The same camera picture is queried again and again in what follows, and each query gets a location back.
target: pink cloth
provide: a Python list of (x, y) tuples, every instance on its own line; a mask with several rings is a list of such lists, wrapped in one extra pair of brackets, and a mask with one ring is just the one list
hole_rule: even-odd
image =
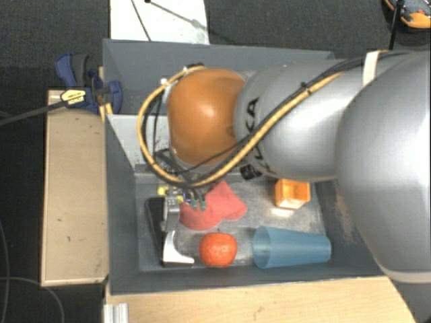
[(188, 203), (180, 206), (180, 222), (190, 229), (204, 231), (218, 225), (223, 219), (238, 220), (247, 206), (230, 189), (225, 180), (217, 183), (205, 195), (206, 209), (201, 210), (200, 203), (193, 209)]

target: gray bin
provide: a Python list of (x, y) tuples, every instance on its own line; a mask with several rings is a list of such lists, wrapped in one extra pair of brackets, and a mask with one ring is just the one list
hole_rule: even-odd
[[(135, 115), (147, 94), (184, 65), (202, 62), (208, 67), (256, 71), (294, 61), (332, 59), (330, 52), (234, 46), (196, 46), (129, 41), (104, 41), (105, 81), (120, 80), (125, 93), (121, 114)], [(338, 195), (335, 182), (315, 184), (312, 201), (292, 213), (275, 214), (273, 178), (245, 182), (236, 172), (227, 177), (232, 190), (248, 206), (235, 222), (224, 221), (215, 229), (234, 234), (238, 256), (229, 268), (206, 268), (197, 255), (200, 237), (180, 226), (177, 248), (193, 254), (191, 268), (164, 268), (159, 260), (145, 204), (157, 197), (160, 181), (131, 155), (134, 124), (125, 127), (127, 116), (108, 118), (106, 127), (106, 176), (109, 228), (109, 280), (113, 295), (157, 291), (185, 291), (320, 281), (381, 275), (362, 238), (356, 231)], [(251, 237), (259, 225), (270, 225), (326, 234), (333, 254), (325, 264), (259, 269), (251, 258)]]

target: wooden table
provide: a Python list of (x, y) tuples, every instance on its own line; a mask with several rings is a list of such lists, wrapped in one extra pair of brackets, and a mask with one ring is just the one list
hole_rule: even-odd
[[(49, 102), (59, 92), (49, 92)], [(41, 283), (101, 283), (108, 274), (101, 118), (48, 114)], [(386, 277), (111, 296), (140, 322), (400, 322), (414, 320)]]

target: gray robot arm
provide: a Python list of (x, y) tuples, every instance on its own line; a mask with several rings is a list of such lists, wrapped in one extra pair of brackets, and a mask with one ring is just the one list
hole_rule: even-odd
[[(253, 76), (237, 102), (237, 137), (332, 65), (291, 64)], [(336, 180), (376, 263), (423, 322), (431, 317), (430, 53), (374, 65), (370, 82), (358, 67), (303, 101), (247, 161), (277, 178)]]

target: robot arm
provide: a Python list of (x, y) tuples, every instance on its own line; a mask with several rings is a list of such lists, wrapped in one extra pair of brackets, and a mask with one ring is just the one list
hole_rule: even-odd
[[(251, 78), (193, 67), (171, 81), (184, 77), (168, 99), (172, 156), (193, 171), (165, 176), (143, 154), (158, 176), (185, 188), (207, 186), (244, 160), (276, 178), (336, 180), (382, 271), (431, 293), (430, 53), (374, 57)], [(425, 319), (431, 297), (421, 300), (415, 310)]]

